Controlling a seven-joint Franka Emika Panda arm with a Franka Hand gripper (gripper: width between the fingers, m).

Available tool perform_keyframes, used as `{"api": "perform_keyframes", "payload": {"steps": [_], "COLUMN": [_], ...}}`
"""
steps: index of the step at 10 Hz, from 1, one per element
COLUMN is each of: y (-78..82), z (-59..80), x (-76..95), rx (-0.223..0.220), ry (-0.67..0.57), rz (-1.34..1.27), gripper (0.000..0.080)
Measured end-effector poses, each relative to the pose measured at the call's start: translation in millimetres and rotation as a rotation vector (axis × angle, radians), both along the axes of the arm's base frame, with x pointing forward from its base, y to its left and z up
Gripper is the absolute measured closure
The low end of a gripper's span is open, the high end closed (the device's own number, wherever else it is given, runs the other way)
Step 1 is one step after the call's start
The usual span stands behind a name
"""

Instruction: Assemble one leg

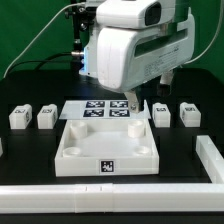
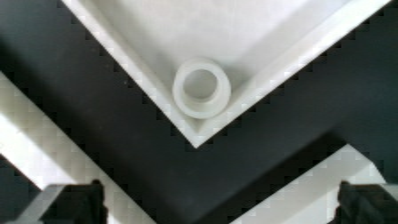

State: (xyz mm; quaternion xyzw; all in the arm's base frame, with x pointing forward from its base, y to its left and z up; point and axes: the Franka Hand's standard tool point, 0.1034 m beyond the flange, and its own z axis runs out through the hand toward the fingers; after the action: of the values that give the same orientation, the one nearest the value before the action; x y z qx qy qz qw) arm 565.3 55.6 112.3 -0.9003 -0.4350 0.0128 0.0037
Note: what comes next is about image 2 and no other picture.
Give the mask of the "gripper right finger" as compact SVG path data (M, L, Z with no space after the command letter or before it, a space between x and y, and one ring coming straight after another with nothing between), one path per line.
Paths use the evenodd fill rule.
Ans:
M340 183L331 224L398 224L398 184Z

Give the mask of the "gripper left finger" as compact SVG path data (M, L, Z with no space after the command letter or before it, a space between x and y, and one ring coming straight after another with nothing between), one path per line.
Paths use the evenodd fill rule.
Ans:
M89 184L54 184L36 196L15 224L107 224L105 187Z

